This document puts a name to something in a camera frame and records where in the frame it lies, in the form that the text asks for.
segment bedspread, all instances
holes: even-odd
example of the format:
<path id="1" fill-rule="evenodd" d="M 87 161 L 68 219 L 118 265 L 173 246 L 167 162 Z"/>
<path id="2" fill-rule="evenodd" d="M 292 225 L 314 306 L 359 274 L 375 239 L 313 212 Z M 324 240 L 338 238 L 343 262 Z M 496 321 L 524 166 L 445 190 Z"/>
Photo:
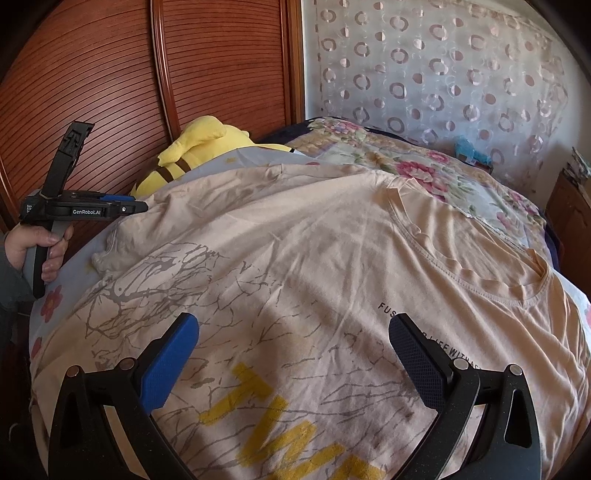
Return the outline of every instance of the bedspread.
<path id="1" fill-rule="evenodd" d="M 479 219 L 509 241 L 533 248 L 551 264 L 544 241 L 545 220 L 536 205 L 483 170 L 341 119 L 317 118 L 309 128 L 312 132 L 288 146 L 330 163 L 355 163 L 413 177 L 434 197 Z"/>

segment stuffed animal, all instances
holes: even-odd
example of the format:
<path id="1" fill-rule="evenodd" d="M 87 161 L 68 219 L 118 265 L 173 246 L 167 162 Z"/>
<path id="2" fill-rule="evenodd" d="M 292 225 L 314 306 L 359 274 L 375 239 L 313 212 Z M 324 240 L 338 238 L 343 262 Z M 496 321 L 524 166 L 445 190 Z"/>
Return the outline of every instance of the stuffed animal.
<path id="1" fill-rule="evenodd" d="M 264 147 L 294 151 L 285 145 L 254 143 L 248 132 L 224 125 L 214 116 L 201 116 L 187 125 L 183 133 L 158 156 L 158 168 L 134 185 L 131 195 L 152 195 L 168 182 L 224 153 L 241 147 Z"/>

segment shirt sleeve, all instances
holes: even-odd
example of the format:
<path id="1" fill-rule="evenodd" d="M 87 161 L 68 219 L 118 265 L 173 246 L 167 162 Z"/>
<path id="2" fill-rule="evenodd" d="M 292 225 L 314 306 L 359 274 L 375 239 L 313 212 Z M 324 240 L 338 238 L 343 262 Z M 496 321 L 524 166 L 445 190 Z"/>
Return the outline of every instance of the shirt sleeve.
<path id="1" fill-rule="evenodd" d="M 0 309 L 6 312 L 14 312 L 19 301 L 34 301 L 35 297 L 31 287 L 22 275 L 6 258 L 4 240 L 0 245 Z"/>

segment t-shirt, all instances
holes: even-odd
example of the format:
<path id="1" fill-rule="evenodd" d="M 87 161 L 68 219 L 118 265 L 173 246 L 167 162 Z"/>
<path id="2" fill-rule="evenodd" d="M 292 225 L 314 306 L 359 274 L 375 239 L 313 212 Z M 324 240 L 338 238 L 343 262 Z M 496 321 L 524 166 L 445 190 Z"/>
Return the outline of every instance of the t-shirt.
<path id="1" fill-rule="evenodd" d="M 48 428 L 70 365 L 113 368 L 181 312 L 199 319 L 199 342 L 152 415 L 202 480 L 392 477 L 436 415 L 390 345 L 400 312 L 451 358 L 523 368 L 544 478 L 589 424 L 589 354 L 551 268 L 414 180 L 358 166 L 246 168 L 148 203 L 96 254 L 103 280 L 33 364 Z"/>

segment sheer curtain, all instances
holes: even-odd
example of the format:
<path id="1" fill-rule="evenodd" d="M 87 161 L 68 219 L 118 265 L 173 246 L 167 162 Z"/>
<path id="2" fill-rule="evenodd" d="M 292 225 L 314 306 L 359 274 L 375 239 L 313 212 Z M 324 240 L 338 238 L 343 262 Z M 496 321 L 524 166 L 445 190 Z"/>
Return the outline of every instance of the sheer curtain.
<path id="1" fill-rule="evenodd" d="M 557 40 L 463 0 L 310 1 L 313 115 L 444 151 L 464 135 L 491 155 L 495 177 L 530 193 L 568 101 Z"/>

